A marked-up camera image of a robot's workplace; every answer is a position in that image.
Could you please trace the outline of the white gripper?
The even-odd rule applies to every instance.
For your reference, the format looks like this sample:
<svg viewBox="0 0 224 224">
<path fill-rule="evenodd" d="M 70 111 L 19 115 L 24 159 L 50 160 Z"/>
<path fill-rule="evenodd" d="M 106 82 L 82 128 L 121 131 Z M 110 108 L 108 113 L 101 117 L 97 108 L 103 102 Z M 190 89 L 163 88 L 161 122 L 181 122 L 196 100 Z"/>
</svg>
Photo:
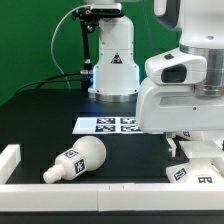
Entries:
<svg viewBox="0 0 224 224">
<path fill-rule="evenodd" d="M 196 85 L 206 78 L 207 61 L 174 49 L 145 62 L 136 104 L 136 121 L 145 133 L 166 133 L 171 154 L 174 135 L 167 132 L 224 129 L 224 97 L 198 96 Z"/>
</svg>

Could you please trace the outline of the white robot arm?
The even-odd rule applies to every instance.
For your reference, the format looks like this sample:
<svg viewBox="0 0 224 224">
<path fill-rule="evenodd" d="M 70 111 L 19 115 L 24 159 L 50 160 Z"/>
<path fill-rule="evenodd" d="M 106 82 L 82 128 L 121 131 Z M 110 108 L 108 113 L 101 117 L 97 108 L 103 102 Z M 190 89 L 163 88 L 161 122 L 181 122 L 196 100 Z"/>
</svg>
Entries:
<svg viewBox="0 0 224 224">
<path fill-rule="evenodd" d="M 100 58 L 89 93 L 109 101 L 137 97 L 138 128 L 164 134 L 175 147 L 179 134 L 203 140 L 224 130 L 224 0 L 153 0 L 160 24 L 181 32 L 179 46 L 146 60 L 144 80 L 133 53 L 133 25 L 106 19 L 109 7 L 91 7 L 100 23 Z"/>
</svg>

